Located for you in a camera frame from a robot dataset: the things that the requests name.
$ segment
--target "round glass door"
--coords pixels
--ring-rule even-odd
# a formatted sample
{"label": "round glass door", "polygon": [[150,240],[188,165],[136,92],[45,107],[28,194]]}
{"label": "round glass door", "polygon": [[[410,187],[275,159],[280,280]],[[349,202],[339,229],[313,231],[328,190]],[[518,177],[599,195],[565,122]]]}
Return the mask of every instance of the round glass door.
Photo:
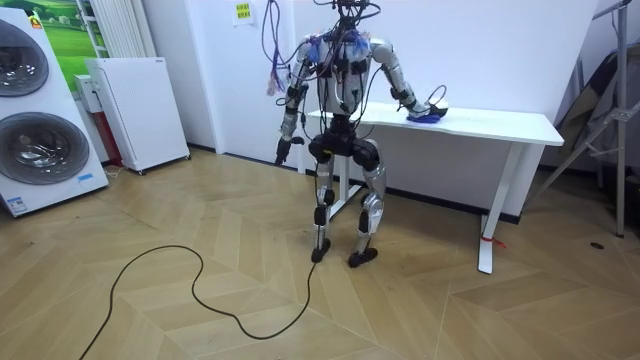
{"label": "round glass door", "polygon": [[31,94],[49,76],[49,63],[38,44],[24,31],[0,20],[0,97]]}
{"label": "round glass door", "polygon": [[78,174],[88,159],[84,133],[59,116],[30,112],[0,120],[0,174],[15,181],[59,183]]}

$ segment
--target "green poster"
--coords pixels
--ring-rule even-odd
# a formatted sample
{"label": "green poster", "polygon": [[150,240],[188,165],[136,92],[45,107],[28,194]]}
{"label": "green poster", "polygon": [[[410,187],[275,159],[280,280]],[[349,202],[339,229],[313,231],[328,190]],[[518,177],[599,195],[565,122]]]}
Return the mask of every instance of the green poster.
{"label": "green poster", "polygon": [[[95,58],[96,53],[80,20],[75,0],[0,0],[0,6],[38,13],[64,78],[71,91],[76,91],[73,75],[87,74],[84,59]],[[104,46],[97,27],[94,32],[99,45]]]}

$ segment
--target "label sticker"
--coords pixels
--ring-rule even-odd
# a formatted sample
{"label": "label sticker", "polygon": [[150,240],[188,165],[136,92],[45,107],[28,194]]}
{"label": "label sticker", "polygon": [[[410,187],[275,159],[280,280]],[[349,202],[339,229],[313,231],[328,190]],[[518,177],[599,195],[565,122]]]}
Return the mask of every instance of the label sticker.
{"label": "label sticker", "polygon": [[86,175],[82,175],[82,176],[78,176],[78,181],[85,181],[85,180],[89,180],[93,177],[93,174],[86,174]]}
{"label": "label sticker", "polygon": [[7,205],[9,205],[9,210],[14,214],[27,211],[27,205],[25,205],[20,197],[7,200]]}
{"label": "label sticker", "polygon": [[236,5],[236,13],[238,14],[238,19],[247,19],[251,17],[251,8],[249,7],[249,3],[240,3]]}
{"label": "label sticker", "polygon": [[253,24],[253,12],[251,11],[251,3],[240,1],[236,4],[236,14],[233,18],[233,25],[250,25]]}

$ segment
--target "wooden floor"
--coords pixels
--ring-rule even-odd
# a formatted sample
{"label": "wooden floor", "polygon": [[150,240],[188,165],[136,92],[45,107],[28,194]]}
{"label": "wooden floor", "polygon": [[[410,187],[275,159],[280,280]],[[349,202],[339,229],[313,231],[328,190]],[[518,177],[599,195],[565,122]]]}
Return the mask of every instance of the wooden floor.
{"label": "wooden floor", "polygon": [[[193,301],[193,254],[150,255],[122,278],[87,358],[638,360],[640,241],[610,235],[589,186],[563,179],[519,226],[501,224],[507,248],[496,247],[491,276],[476,270],[478,216],[394,196],[374,240],[380,256],[349,269],[351,204],[332,223],[311,310],[270,341]],[[311,177],[194,150],[193,161],[123,172],[67,204],[0,216],[0,359],[77,359],[122,266],[163,244],[203,255],[206,303],[258,335],[281,328],[306,297],[313,197]]]}

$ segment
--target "white washing machine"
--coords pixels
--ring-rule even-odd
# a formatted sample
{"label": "white washing machine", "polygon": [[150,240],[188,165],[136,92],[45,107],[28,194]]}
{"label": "white washing machine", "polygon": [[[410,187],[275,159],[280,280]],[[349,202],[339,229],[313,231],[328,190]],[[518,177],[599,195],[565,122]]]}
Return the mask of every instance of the white washing machine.
{"label": "white washing machine", "polygon": [[47,36],[0,8],[0,198],[14,216],[108,184]]}

